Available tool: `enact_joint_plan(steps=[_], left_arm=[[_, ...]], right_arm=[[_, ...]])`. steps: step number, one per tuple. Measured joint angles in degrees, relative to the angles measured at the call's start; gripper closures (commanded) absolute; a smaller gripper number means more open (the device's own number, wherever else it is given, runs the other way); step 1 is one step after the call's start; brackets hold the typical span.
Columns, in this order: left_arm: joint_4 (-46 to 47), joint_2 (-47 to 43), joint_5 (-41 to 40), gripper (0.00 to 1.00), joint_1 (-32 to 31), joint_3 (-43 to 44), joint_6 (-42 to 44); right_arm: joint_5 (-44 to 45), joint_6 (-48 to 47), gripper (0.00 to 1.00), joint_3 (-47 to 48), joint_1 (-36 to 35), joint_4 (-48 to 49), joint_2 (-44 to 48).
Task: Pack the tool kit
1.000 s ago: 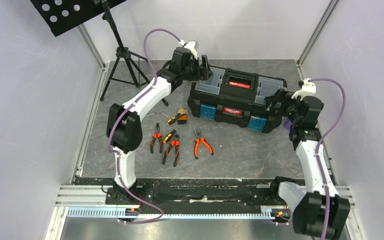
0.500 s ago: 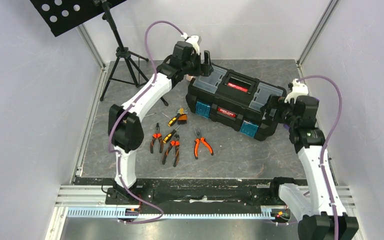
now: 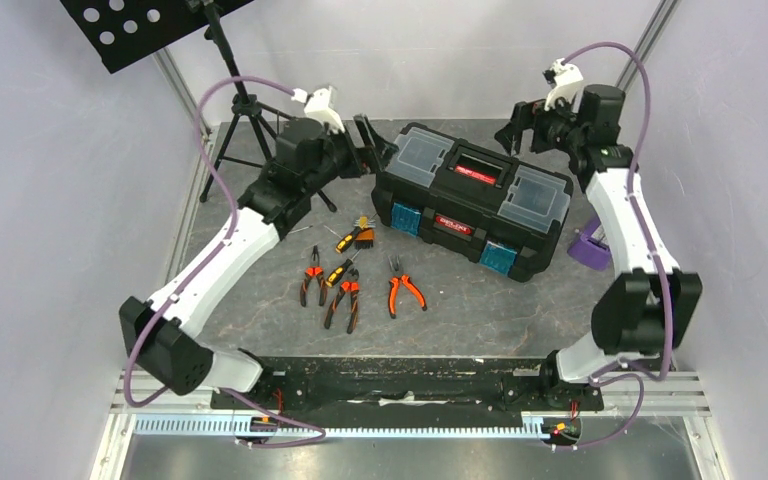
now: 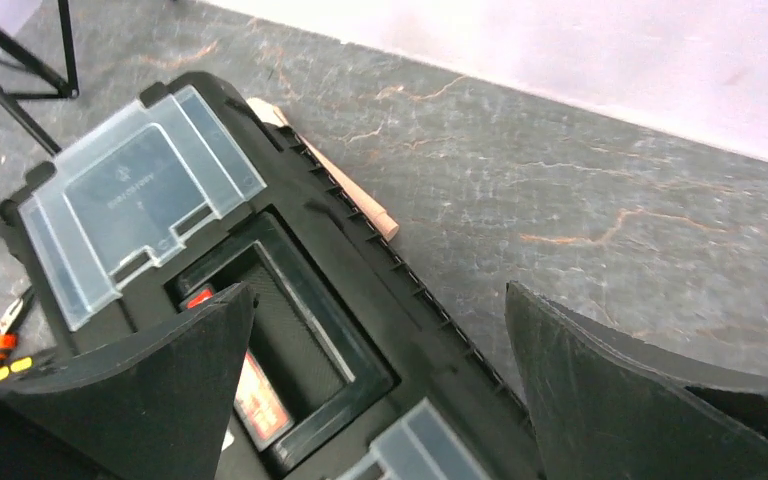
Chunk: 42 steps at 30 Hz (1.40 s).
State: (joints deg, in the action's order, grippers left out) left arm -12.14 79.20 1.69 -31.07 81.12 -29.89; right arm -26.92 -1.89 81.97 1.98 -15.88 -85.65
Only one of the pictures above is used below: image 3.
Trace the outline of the black plastic toolbox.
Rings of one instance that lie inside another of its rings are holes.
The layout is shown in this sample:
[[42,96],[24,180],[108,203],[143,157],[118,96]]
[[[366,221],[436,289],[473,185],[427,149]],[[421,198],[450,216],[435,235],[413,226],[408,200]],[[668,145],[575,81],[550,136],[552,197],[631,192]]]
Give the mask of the black plastic toolbox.
[[413,122],[371,192],[383,224],[517,282],[550,265],[570,177]]

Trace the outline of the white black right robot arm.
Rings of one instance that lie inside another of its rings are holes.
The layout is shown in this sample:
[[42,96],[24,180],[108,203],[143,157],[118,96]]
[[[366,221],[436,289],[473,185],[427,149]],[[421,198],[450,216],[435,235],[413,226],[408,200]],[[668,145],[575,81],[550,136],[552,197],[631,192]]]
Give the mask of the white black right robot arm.
[[537,392],[551,408],[616,367],[668,361],[702,293],[700,277],[681,269],[651,223],[635,154],[618,141],[624,102],[621,89],[603,84],[519,102],[495,134],[496,152],[412,123],[371,193],[386,226],[526,282],[547,269],[572,190],[581,189],[615,278],[589,332],[541,365]]

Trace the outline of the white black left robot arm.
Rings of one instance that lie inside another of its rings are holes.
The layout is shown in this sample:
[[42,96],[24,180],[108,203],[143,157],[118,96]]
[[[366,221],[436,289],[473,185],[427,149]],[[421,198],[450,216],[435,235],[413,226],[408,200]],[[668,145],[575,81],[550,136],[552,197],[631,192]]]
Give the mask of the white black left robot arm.
[[360,144],[338,125],[311,118],[288,121],[276,137],[274,156],[231,201],[229,218],[214,238],[148,299],[130,297],[121,305],[128,351],[123,392],[129,405],[139,403],[131,390],[136,367],[159,381],[163,391],[180,396],[209,386],[235,390],[250,408],[271,401],[274,383],[253,354],[213,350],[198,337],[230,289],[310,212],[313,196],[337,178],[387,168],[397,145],[379,135],[366,116],[353,122]]

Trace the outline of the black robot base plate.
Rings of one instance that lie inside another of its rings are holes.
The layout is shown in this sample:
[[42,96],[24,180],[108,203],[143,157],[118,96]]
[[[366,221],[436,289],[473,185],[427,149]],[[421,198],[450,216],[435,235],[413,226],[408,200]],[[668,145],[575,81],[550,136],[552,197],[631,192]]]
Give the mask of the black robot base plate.
[[562,386],[538,358],[273,356],[248,398],[323,428],[515,427],[604,408],[588,385]]

